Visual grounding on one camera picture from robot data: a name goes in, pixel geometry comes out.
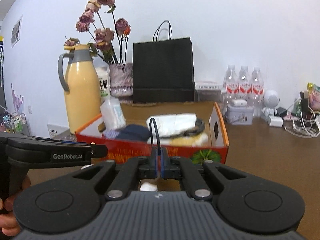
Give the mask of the person's left hand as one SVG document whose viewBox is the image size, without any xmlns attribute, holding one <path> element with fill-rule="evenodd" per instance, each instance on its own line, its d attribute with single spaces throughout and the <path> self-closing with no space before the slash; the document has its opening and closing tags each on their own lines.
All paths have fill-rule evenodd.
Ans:
<svg viewBox="0 0 320 240">
<path fill-rule="evenodd" d="M 1 214 L 1 239 L 10 239 L 20 233 L 21 228 L 14 215 L 13 205 L 17 196 L 30 186 L 30 178 L 29 176 L 25 176 L 21 188 L 15 194 L 9 196 L 6 200 L 1 199 L 1 211 L 5 210 L 7 212 L 5 214 Z"/>
</svg>

